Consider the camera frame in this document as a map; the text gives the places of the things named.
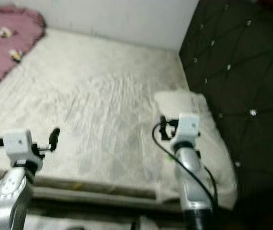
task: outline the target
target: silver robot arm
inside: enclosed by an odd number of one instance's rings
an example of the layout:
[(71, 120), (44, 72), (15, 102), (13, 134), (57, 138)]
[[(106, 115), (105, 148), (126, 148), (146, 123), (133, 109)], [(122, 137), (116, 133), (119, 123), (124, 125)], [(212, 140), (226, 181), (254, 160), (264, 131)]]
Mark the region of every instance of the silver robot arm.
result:
[(42, 168), (45, 156), (40, 151), (54, 151), (58, 136), (56, 128), (50, 135), (49, 146), (40, 149), (32, 143), (29, 130), (15, 130), (4, 135), (3, 143), (12, 169), (0, 180), (0, 230), (23, 229), (34, 176)]
[[(161, 119), (162, 140), (170, 140), (171, 150), (176, 159), (199, 181), (191, 176), (181, 165), (176, 164), (176, 178), (179, 185), (180, 203), (185, 214), (186, 229), (216, 229), (213, 217), (213, 198), (208, 191), (205, 167), (200, 153), (195, 150), (195, 140), (199, 135), (200, 119), (195, 114), (180, 114), (178, 120), (167, 122)], [(173, 138), (166, 134), (166, 124), (176, 128)]]

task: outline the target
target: pink blanket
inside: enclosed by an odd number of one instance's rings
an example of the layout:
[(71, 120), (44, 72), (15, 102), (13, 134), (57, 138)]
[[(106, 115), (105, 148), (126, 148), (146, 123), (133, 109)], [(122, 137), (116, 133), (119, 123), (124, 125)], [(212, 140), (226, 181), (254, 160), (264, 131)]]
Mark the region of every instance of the pink blanket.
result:
[(12, 60), (9, 51), (14, 49), (27, 53), (44, 35), (44, 26), (43, 17), (36, 11), (14, 5), (0, 7), (0, 28), (6, 27), (14, 31), (11, 37), (0, 37), (0, 81), (18, 65)]

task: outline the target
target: tufted headboard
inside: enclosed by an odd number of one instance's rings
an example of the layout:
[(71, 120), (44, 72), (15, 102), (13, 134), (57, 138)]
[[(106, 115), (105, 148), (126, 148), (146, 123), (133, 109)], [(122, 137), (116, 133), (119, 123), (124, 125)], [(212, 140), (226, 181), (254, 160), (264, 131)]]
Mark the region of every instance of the tufted headboard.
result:
[(273, 188), (273, 14), (243, 0), (200, 0), (180, 58), (228, 146), (239, 199)]

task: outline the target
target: floor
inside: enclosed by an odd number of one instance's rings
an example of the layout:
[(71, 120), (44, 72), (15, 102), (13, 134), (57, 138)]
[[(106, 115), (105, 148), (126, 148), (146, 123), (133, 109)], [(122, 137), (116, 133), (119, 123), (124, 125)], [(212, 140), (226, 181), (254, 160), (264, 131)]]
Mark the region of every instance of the floor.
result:
[(157, 230), (181, 230), (181, 216), (150, 213), (141, 209), (98, 206), (84, 203), (67, 203), (50, 200), (33, 200), (25, 219), (25, 230), (68, 230), (83, 227), (85, 230), (130, 230), (140, 216), (154, 219)]

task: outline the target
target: mattress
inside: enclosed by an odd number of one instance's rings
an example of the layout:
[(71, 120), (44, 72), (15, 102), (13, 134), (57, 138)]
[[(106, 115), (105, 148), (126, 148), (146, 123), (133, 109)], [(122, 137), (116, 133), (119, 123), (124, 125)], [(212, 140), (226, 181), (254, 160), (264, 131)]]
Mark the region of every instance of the mattress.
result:
[[(0, 83), (0, 136), (26, 127), (45, 145), (61, 128), (36, 176), (42, 187), (155, 198), (163, 160), (148, 152), (154, 93), (176, 89), (188, 86), (173, 52), (49, 28)], [(0, 172), (10, 167), (4, 155)]]

